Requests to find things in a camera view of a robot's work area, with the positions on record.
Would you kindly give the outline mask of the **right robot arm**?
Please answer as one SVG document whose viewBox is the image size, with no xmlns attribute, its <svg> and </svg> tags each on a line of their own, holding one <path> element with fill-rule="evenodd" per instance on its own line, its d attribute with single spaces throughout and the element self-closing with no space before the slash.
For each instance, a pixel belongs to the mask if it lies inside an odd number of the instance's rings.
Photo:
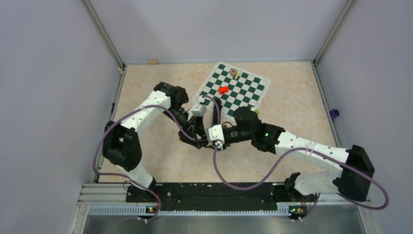
<svg viewBox="0 0 413 234">
<path fill-rule="evenodd" d="M 285 181 L 285 193 L 290 200 L 326 193 L 366 201 L 375 168 L 363 147 L 336 148 L 304 139 L 282 127 L 263 123 L 247 107 L 238 108 L 234 119 L 236 125 L 233 127 L 216 124 L 207 130 L 208 140 L 220 150 L 233 143 L 250 141 L 260 151 L 286 154 L 323 169 L 321 173 L 292 174 Z"/>
</svg>

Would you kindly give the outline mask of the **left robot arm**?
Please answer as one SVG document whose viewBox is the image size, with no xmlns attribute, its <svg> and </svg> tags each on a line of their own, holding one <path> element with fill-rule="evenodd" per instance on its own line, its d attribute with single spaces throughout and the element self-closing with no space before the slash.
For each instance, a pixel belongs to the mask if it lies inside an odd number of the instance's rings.
<svg viewBox="0 0 413 234">
<path fill-rule="evenodd" d="M 154 177 L 141 162 L 140 137 L 161 114 L 177 124 L 179 139 L 184 143 L 198 149 L 208 143 L 203 124 L 205 98 L 186 111 L 182 105 L 188 101 L 185 88 L 160 82 L 132 113 L 105 126 L 101 146 L 103 156 L 138 188 L 137 194 L 144 201 L 154 199 L 156 188 Z"/>
</svg>

